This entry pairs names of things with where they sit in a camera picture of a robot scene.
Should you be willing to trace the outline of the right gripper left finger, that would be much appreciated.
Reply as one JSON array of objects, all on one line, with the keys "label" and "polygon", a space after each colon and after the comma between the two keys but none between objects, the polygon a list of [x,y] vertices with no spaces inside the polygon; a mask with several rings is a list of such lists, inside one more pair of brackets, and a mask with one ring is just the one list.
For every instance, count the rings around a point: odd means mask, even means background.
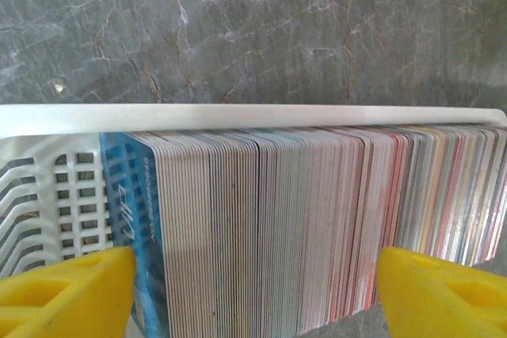
[{"label": "right gripper left finger", "polygon": [[3,337],[122,337],[133,304],[135,256],[116,247],[1,281]]}]

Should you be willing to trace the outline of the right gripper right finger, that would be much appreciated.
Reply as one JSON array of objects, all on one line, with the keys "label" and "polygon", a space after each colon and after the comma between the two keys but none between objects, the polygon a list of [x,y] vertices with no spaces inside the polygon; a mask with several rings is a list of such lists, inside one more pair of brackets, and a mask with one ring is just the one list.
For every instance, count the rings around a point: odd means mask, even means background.
[{"label": "right gripper right finger", "polygon": [[379,300],[392,337],[505,337],[506,278],[386,247]]}]

